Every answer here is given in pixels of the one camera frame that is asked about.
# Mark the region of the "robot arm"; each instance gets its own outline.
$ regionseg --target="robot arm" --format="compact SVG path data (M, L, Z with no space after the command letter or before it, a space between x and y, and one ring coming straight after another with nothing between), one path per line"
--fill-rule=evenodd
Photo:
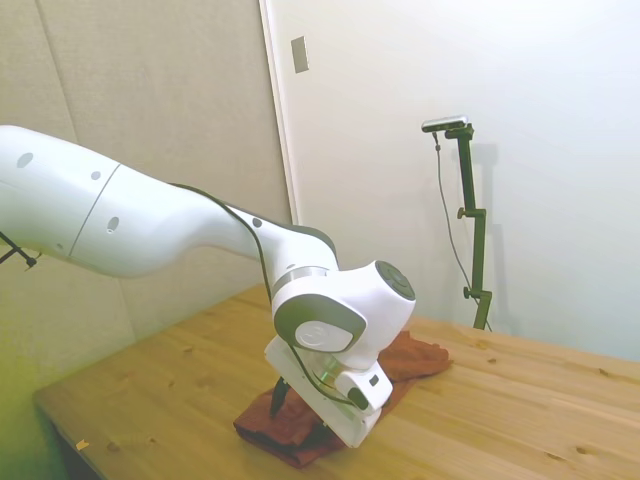
M280 225L78 145L0 126L0 232L115 277L150 274L197 246L258 259L277 332L266 358L323 421L356 447L391 394L377 357L413 312L414 292L385 262L339 270L318 230Z

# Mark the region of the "black cable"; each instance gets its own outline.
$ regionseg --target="black cable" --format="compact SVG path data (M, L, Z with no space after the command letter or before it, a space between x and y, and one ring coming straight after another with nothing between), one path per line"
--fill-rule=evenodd
M318 386L318 384L316 384L316 382L314 382L311 379L311 375L309 375L309 372L307 371L307 367L304 366L304 362L302 361L302 359L300 358L300 356L298 355L298 352L296 351L295 347L293 345L289 345L289 348L291 349L291 351L293 352L293 356L296 357L296 360L298 361L298 363L300 364L300 368L302 369L302 372L306 375L307 380L309 380L309 383L311 385L313 385L313 388L315 388L318 392L320 392L322 395L324 395L325 397L327 397L329 400L333 400L334 402L338 402L338 403L343 403L345 405L351 405L353 406L353 403L348 401L348 400L344 400L342 398L338 398L338 397L334 397L333 395L329 395L327 392L325 392L324 390L322 390L322 388L320 388Z
M253 239L256 242L256 246L258 247L258 253L260 255L260 265L262 267L262 276L264 278L264 284L267 288L267 295L269 297L269 303L272 302L272 298L271 298L271 288L269 287L269 278L267 276L267 267L266 267L266 263L264 260L264 251L262 249L262 243L260 243L260 238L258 237L258 234L256 234L256 232L253 230L253 228L251 228L251 226L240 216L238 215L236 212L234 212L231 208L229 208L229 206L224 203L222 200L214 197L213 195L208 194L207 192L200 190L199 188L196 187L192 187L189 185L182 185L179 183L170 183L170 185L174 186L174 187L178 187L178 188L183 188L185 190L189 190L191 192L197 193L199 195L202 195L205 198L208 198L209 200L211 200L212 202L214 202L216 205L218 205L220 208L222 208L225 212L227 212L229 215L231 215L233 218L235 218L236 220L238 220L242 225L244 225L246 227L247 230L249 230L249 233L251 233L251 235L253 236ZM311 383L311 385L313 385L313 387L318 390L318 392L320 392L322 395L324 395L325 397L327 397L330 400L333 400L334 402L338 402L338 403L344 403L347 405L353 405L351 402L347 401L347 400L343 400L341 398L338 397L334 397L333 395L329 395L328 393L326 393L325 391L323 391L312 379L311 379L311 375L309 375L309 372L307 371L307 368L304 365L304 362L302 361L302 359L300 358L300 356L298 355L298 352L295 350L293 345L289 345L289 348L291 349L291 351L293 352L293 356L296 358L296 360L298 361L298 364L300 365L300 368L302 370L302 372L305 374L305 376L307 377L307 380L309 380L309 383Z
M192 187L189 185L182 185L180 183L170 183L169 185L173 185L174 187L178 187L178 188L183 188L185 190L195 192L199 195L202 195L203 197L208 198L209 200L217 204L220 208L222 208L225 212L227 212L229 215L231 215L233 218L238 220L242 225L246 227L247 230L249 230L249 233L253 236L253 239L256 242L256 247L258 247L258 254L260 256L260 266L262 267L262 278L264 279L264 285L267 288L267 296L269 297L269 304L271 304L271 300L272 300L271 287L269 287L269 277L267 276L267 266L264 260L264 251L262 250L262 243L260 243L260 238L258 237L258 234L253 230L253 228L251 228L251 226L247 222L245 222L245 220L240 215L238 215L231 208L229 208L229 206L226 203L214 197L213 195L210 195L207 192L200 190L199 188Z
M433 135L433 139L436 141L436 155L438 156L438 187L440 188L440 198L442 199L444 216L445 216L445 219L447 220L447 231L449 232L449 243L451 244L453 255L456 257L456 262L458 263L458 266L462 271L464 280L467 283L467 288L471 290L471 282L469 282L469 277L467 275L467 272L464 269L462 262L460 261L460 257L458 256L458 250L456 249L456 244L453 241L453 234L451 233L451 220L449 220L449 209L447 208L447 201L444 198L444 189L442 188L442 166L441 166L442 162L440 160L441 147L440 147L440 143L438 142L438 134L436 132L432 132L432 135ZM474 297L471 297L471 298L473 298L473 301L476 302L476 306L480 305L477 298L474 298ZM493 332L493 329L491 328L491 324L489 323L489 320L487 320L487 328L489 329L490 332Z

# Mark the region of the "black clamp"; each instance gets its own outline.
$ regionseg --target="black clamp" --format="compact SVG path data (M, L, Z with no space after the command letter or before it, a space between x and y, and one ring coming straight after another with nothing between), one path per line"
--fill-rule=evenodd
M36 258L30 257L29 255L27 255L24 250L22 250L18 245L16 245L9 237L7 237L2 232L0 232L0 239L11 247L11 250L9 250L2 257L0 257L0 263L3 263L5 260L11 257L14 253L17 253L18 255L20 255L22 258L25 259L25 261L27 262L27 265L29 266L27 270L35 267L36 263L38 263L38 260Z

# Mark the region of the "wood grain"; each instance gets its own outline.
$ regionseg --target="wood grain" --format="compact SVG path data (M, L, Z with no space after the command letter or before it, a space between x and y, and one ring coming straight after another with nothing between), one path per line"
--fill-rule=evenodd
M425 379L364 444L295 470L233 420L277 374L256 287L37 394L106 479L640 478L640 364L414 318L454 366Z

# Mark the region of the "door frame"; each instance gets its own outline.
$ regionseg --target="door frame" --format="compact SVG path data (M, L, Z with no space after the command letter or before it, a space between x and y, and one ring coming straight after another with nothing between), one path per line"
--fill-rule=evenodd
M274 48L276 36L274 33L275 26L272 18L273 5L270 0L259 0L260 17L262 19L262 30L264 32L264 43L267 53L267 63L269 65L269 76L271 78L271 90L273 93L273 104L275 107L276 124L278 126L278 136L280 139L280 149L282 151L282 162L284 167L284 178L287 186L287 195L289 197L289 208L291 210L291 221L294 225L302 225L300 214L300 203L295 182L295 164L294 155L291 151L291 144L288 141L287 121L285 118L286 103L285 94L280 86L278 76L278 65L281 60L278 58L277 50Z

